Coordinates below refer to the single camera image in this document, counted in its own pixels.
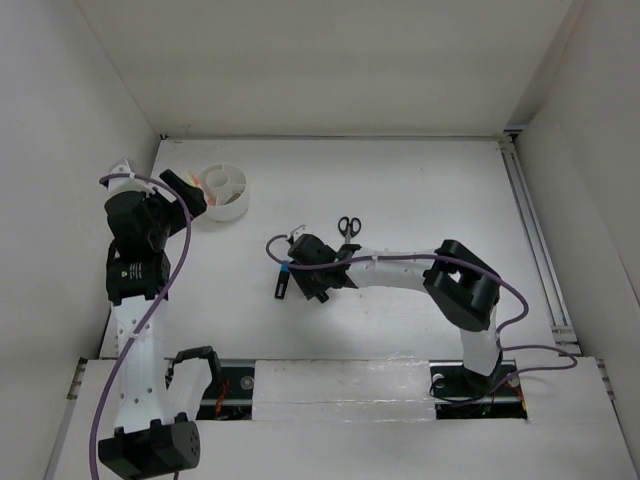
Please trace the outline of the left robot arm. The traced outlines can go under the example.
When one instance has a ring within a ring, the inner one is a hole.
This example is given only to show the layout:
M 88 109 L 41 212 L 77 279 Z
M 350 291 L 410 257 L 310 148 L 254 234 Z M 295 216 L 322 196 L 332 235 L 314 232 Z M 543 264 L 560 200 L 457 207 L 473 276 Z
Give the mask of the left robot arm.
M 120 479 L 178 478 L 200 462 L 197 412 L 223 382 L 212 347 L 167 362 L 163 346 L 169 290 L 186 262 L 192 222 L 207 204 L 173 171 L 152 179 L 126 160 L 100 182 L 113 235 L 106 290 L 118 356 L 90 428 L 89 475 L 97 479 L 106 467 Z

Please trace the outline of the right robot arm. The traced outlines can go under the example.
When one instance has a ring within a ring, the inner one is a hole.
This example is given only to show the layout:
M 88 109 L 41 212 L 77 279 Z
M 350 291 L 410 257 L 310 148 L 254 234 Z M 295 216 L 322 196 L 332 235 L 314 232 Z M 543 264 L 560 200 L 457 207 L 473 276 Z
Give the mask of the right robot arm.
M 325 302 L 330 289 L 369 287 L 429 295 L 460 331 L 465 387 L 483 394 L 497 384 L 503 359 L 495 321 L 499 275 L 462 243 L 448 239 L 435 250 L 417 253 L 376 251 L 359 244 L 335 251 L 312 234 L 293 235 L 288 243 L 292 274 L 308 299 Z

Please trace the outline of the blue cap black marker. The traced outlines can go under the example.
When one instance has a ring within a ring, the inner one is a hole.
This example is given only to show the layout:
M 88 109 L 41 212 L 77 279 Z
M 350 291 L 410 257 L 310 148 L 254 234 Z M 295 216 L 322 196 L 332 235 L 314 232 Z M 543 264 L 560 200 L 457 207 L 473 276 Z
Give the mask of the blue cap black marker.
M 290 272 L 287 266 L 281 265 L 277 277 L 276 289 L 274 298 L 277 300 L 283 300 L 286 296 L 288 284 L 290 280 Z

